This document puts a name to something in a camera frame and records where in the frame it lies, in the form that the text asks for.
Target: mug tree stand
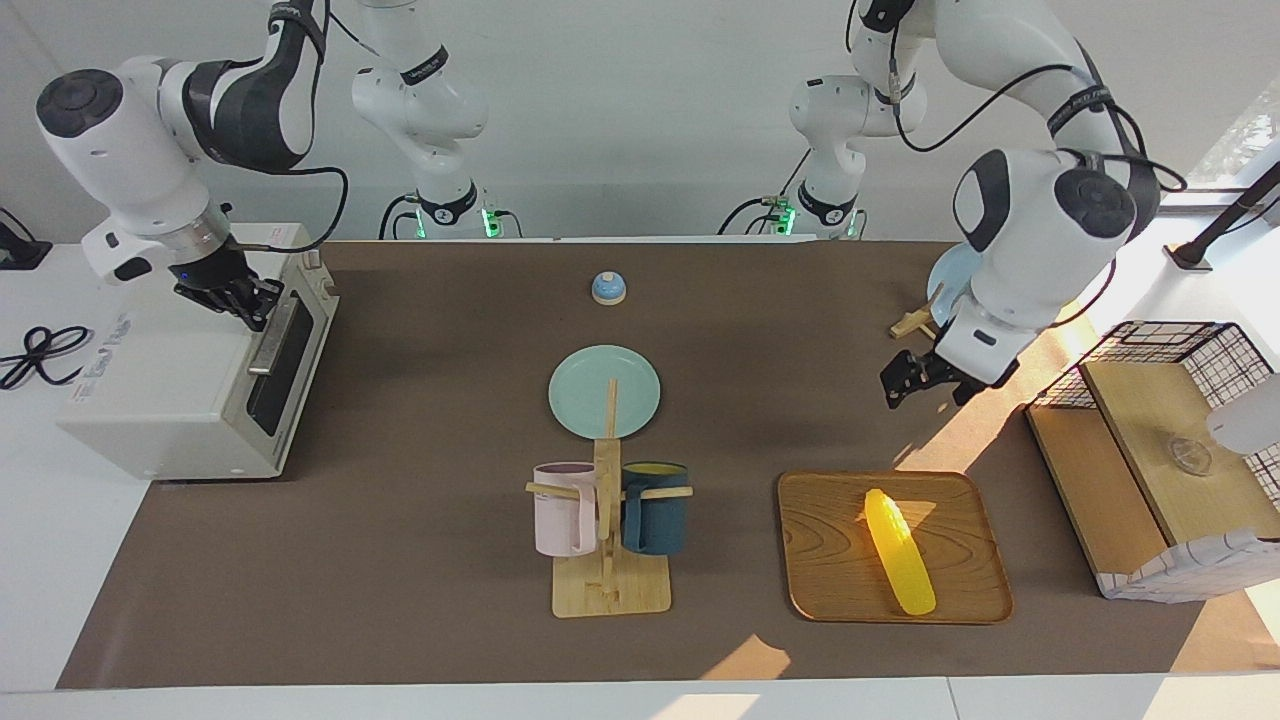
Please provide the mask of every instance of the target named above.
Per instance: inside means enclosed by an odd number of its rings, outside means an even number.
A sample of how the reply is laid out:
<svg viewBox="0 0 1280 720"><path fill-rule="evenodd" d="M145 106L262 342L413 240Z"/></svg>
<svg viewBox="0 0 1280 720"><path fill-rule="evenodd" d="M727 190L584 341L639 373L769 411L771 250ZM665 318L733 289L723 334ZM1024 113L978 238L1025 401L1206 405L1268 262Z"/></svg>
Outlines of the mug tree stand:
<svg viewBox="0 0 1280 720"><path fill-rule="evenodd" d="M639 555L622 547L622 441L616 436L617 380L609 380L605 437L595 441L595 552L556 557L552 614L561 619L645 615L671 610L671 569L666 556ZM577 498L566 488L529 483L529 492ZM689 497L692 488L652 488L641 500Z"/></svg>

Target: black stand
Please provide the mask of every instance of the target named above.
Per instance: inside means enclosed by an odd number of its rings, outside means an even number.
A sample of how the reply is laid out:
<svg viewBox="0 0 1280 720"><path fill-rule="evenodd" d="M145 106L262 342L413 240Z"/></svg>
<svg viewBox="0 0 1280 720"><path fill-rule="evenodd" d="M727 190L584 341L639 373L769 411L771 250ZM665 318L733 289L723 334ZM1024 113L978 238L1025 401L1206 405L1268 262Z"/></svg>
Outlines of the black stand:
<svg viewBox="0 0 1280 720"><path fill-rule="evenodd" d="M1210 223L1204 228L1204 232L1199 233L1196 240L1178 247L1166 246L1165 252L1169 254L1175 265L1184 270L1212 270L1213 266L1204 261L1204 254L1208 252L1210 246L1230 229L1236 220L1243 218L1251 208L1261 202L1277 184L1280 184L1280 163L1271 165L1270 170L1262 173L1262 177L1251 184L1230 208L1222 210L1222 214Z"/></svg>

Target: wire basket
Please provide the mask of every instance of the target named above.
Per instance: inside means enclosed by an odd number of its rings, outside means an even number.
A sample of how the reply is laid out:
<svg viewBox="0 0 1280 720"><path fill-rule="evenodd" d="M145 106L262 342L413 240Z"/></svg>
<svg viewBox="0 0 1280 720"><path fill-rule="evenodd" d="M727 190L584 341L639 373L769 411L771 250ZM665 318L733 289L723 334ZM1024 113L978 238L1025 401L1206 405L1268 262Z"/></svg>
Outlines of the wire basket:
<svg viewBox="0 0 1280 720"><path fill-rule="evenodd" d="M1032 401L1033 406L1097 409L1080 374L1084 363L1178 363L1187 368L1210 407L1253 389L1274 370L1235 323L1130 320L1116 325ZM1280 445L1244 459L1280 509Z"/></svg>

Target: plate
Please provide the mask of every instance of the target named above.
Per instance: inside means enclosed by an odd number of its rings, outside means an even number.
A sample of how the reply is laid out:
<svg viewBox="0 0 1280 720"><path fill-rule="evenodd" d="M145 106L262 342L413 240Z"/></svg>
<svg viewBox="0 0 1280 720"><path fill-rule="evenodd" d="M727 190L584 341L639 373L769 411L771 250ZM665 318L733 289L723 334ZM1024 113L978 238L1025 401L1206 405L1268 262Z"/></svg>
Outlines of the plate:
<svg viewBox="0 0 1280 720"><path fill-rule="evenodd" d="M946 286L937 302L933 304L933 322L940 328L951 319L951 306L955 305L960 293L969 288L969 278L978 272L979 265L982 265L982 255L968 242L961 242L947 250L933 264L924 297L933 297L933 290L938 287L938 283Z"/></svg>
<svg viewBox="0 0 1280 720"><path fill-rule="evenodd" d="M658 373L644 355L617 345L584 347L552 373L547 396L559 424L588 439L603 438L609 378L618 379L617 437L645 427L662 397Z"/></svg>

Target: brown tablecloth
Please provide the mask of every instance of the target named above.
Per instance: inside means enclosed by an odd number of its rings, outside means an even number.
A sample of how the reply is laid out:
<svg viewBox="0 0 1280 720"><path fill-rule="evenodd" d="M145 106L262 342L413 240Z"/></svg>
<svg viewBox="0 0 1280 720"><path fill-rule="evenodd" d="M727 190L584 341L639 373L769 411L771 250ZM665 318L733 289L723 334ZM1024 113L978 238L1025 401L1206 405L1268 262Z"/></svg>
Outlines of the brown tablecloth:
<svg viewBox="0 0 1280 720"><path fill-rule="evenodd" d="M282 482L150 488L59 687L694 679L753 638L786 652L786 678L1167 671L1199 605L1098 596L1011 404L983 406L1002 429L973 437L972 466L938 469L982 488L1012 620L791 609L778 475L891 468L955 414L945 391L891 413L878 383L901 347L886 328L942 250L334 245L343 300ZM628 282L617 307L588 293L603 269ZM547 380L598 343L662 378L623 459L685 462L698 495L669 612L563 621L521 488L539 462L590 459Z"/></svg>

